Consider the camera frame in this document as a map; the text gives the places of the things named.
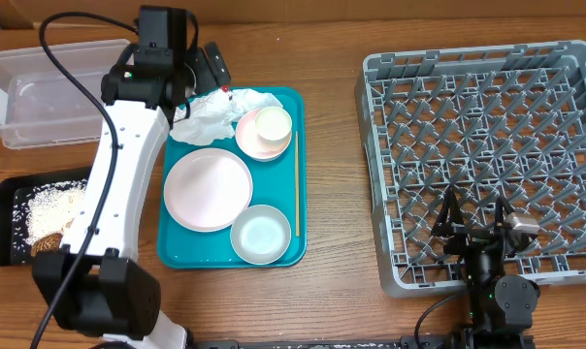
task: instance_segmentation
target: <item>chopstick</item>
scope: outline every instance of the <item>chopstick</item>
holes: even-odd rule
[[[295,237],[300,236],[300,155],[297,131],[295,131]]]

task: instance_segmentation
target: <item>wooden table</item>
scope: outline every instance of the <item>wooden table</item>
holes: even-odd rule
[[[236,85],[287,85],[306,103],[309,248],[297,266],[275,270],[170,270],[156,254],[161,156],[140,235],[140,263],[162,286],[162,308],[198,339],[240,341],[399,338],[438,299],[396,300],[379,286],[369,176],[353,86],[370,53],[586,40],[586,17],[403,20],[205,26]],[[130,36],[116,29],[50,31],[51,44]],[[0,32],[0,50],[38,45],[34,31]],[[89,165],[96,144],[10,151],[0,142],[0,181]],[[427,318],[422,333],[465,320],[465,301]],[[24,348],[46,310],[30,268],[0,268],[0,348]],[[586,348],[586,285],[543,287],[535,326],[539,348]],[[97,341],[50,324],[42,348]]]

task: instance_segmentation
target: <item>small bowl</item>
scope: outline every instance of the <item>small bowl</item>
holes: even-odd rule
[[[235,253],[253,265],[277,261],[291,242],[291,225],[277,208],[267,205],[244,210],[231,228]]]
[[[280,145],[290,140],[293,120],[279,107],[266,107],[256,114],[256,133],[265,143]]]
[[[237,123],[235,141],[245,155],[266,162],[278,158],[291,143],[291,133],[281,143],[268,143],[256,133],[256,115],[261,110],[247,112]]]

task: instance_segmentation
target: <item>pink plate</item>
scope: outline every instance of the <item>pink plate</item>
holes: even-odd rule
[[[280,144],[269,144],[262,140],[256,133],[256,114],[261,110],[249,111],[237,123],[235,140],[237,145],[247,156],[257,161],[271,161],[284,152],[291,143],[289,132],[285,140]]]
[[[252,176],[230,151],[204,148],[183,156],[170,170],[164,203],[181,226],[201,233],[224,229],[248,207]]]

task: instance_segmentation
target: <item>clear plastic container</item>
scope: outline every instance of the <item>clear plastic container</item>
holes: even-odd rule
[[[50,47],[97,99],[101,79],[127,40]],[[0,138],[10,149],[92,142],[103,118],[49,61],[42,48],[0,51]]]

